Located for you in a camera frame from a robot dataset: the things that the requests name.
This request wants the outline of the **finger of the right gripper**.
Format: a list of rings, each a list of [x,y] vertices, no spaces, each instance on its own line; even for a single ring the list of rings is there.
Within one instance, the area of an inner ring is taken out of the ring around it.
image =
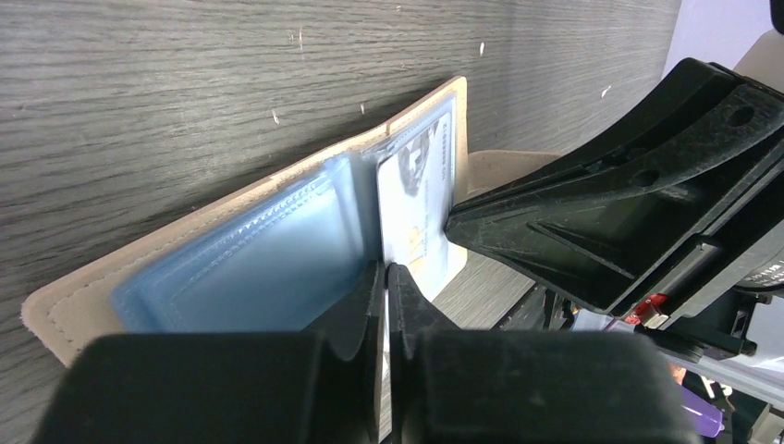
[[[782,93],[687,58],[580,148],[457,204],[445,232],[583,308],[624,315],[782,160]]]

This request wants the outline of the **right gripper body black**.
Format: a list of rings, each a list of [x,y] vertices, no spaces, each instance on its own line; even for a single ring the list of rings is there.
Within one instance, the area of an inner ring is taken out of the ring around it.
[[[655,222],[632,243],[654,259],[634,331],[688,362],[757,357],[753,321],[783,297],[783,204],[748,202],[711,228]]]

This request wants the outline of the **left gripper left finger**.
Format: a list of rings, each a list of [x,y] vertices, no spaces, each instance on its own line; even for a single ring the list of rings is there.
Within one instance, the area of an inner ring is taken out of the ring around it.
[[[90,343],[36,443],[375,443],[385,268],[289,332],[116,334]]]

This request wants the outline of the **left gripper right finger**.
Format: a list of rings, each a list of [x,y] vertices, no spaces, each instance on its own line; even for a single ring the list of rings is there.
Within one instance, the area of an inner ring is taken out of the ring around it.
[[[696,443],[654,343],[457,327],[387,269],[395,443]]]

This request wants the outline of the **beige card holder wallet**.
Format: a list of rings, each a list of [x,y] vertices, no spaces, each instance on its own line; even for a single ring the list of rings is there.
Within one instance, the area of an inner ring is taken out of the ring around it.
[[[377,168],[393,141],[454,117],[455,201],[553,162],[470,153],[467,81],[453,78],[386,122],[334,143],[33,292],[24,326],[63,364],[114,333],[300,329],[385,263]]]

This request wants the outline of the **white VIP card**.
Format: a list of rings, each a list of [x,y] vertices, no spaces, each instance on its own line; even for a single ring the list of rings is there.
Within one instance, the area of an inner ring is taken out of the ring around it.
[[[377,168],[383,257],[404,265],[433,300],[464,265],[464,254],[443,232],[455,197],[454,117],[447,111],[393,141]]]

